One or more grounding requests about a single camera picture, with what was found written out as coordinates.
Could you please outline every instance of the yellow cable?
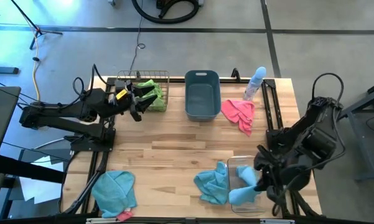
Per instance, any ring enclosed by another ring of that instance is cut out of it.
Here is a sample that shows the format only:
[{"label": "yellow cable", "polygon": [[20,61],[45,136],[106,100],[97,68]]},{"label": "yellow cable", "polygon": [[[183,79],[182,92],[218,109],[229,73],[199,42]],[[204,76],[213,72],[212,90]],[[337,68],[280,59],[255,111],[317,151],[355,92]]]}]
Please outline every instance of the yellow cable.
[{"label": "yellow cable", "polygon": [[[29,25],[29,28],[30,28],[30,31],[32,31],[32,34],[33,34],[33,38],[35,39],[35,43],[36,43],[36,58],[39,58],[39,44],[37,43],[37,37],[35,35],[35,32],[34,32],[34,28],[32,27],[32,25],[29,23],[29,21],[26,19],[26,17],[24,15],[22,15],[25,19],[25,21],[27,22],[27,24]],[[33,79],[33,84],[35,85],[35,90],[36,90],[36,95],[37,95],[37,100],[40,101],[40,92],[39,92],[39,87],[37,86],[37,83],[36,83],[36,69],[37,69],[37,62],[34,60],[34,64],[33,64],[33,72],[32,72],[32,79]]]}]

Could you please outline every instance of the yellow tag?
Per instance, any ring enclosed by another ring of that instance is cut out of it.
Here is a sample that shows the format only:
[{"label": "yellow tag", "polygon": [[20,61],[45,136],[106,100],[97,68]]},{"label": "yellow tag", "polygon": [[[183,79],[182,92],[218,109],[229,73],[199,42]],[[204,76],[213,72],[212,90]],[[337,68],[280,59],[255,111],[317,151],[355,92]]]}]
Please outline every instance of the yellow tag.
[{"label": "yellow tag", "polygon": [[120,98],[122,98],[125,94],[127,94],[126,90],[120,91],[120,93],[116,94],[116,99],[120,100]]}]

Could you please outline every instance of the green cloth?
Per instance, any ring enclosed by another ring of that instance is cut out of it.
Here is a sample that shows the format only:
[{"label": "green cloth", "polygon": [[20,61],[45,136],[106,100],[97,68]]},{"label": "green cloth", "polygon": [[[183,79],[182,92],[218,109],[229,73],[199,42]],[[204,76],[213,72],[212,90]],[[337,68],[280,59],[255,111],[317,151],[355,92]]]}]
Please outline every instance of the green cloth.
[{"label": "green cloth", "polygon": [[152,91],[150,91],[149,93],[145,94],[143,96],[143,99],[147,98],[147,97],[150,97],[152,95],[157,95],[156,100],[149,107],[152,107],[152,106],[154,106],[154,107],[157,107],[157,106],[165,107],[165,104],[162,100],[163,92],[162,92],[162,89],[159,86],[159,84],[154,83],[154,80],[149,80],[146,83],[138,83],[137,84],[137,86],[151,86],[151,85],[155,86],[155,88]]}]

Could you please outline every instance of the black hose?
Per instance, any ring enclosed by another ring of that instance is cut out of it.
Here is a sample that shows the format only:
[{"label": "black hose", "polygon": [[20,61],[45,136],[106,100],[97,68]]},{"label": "black hose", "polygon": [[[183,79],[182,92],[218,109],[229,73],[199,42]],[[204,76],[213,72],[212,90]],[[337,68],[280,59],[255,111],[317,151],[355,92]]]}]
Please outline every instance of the black hose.
[{"label": "black hose", "polygon": [[[167,13],[167,11],[175,4],[175,3],[178,3],[178,2],[181,2],[181,1],[187,1],[187,2],[191,2],[193,5],[194,5],[194,9],[187,15],[185,16],[182,16],[182,17],[179,17],[179,18],[175,18],[175,19],[161,19],[164,17],[164,15]],[[137,0],[131,0],[131,2],[133,3],[133,6],[136,8],[137,12],[143,16],[143,18],[151,21],[151,22],[154,22],[154,23],[157,23],[157,24],[177,24],[177,23],[180,23],[180,22],[185,22],[191,18],[193,18],[197,13],[198,13],[198,10],[199,10],[199,3],[198,3],[198,0],[170,0],[165,6],[164,8],[162,9],[161,11],[161,14],[159,15],[160,18],[155,18],[155,17],[152,17],[148,14],[146,14],[138,5],[137,3]]]}]

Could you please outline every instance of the metal wire basket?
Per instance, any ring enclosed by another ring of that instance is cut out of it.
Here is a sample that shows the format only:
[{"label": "metal wire basket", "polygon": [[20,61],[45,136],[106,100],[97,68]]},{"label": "metal wire basket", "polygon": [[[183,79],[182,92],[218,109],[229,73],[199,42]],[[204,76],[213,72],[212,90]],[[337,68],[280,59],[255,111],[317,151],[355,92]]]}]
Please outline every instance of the metal wire basket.
[{"label": "metal wire basket", "polygon": [[118,78],[131,80],[136,85],[146,83],[149,80],[153,80],[154,83],[158,84],[159,88],[162,90],[162,95],[158,96],[158,99],[148,107],[149,111],[165,111],[167,109],[167,104],[169,103],[169,81],[170,73],[168,71],[155,71],[155,70],[122,70],[118,72]]}]

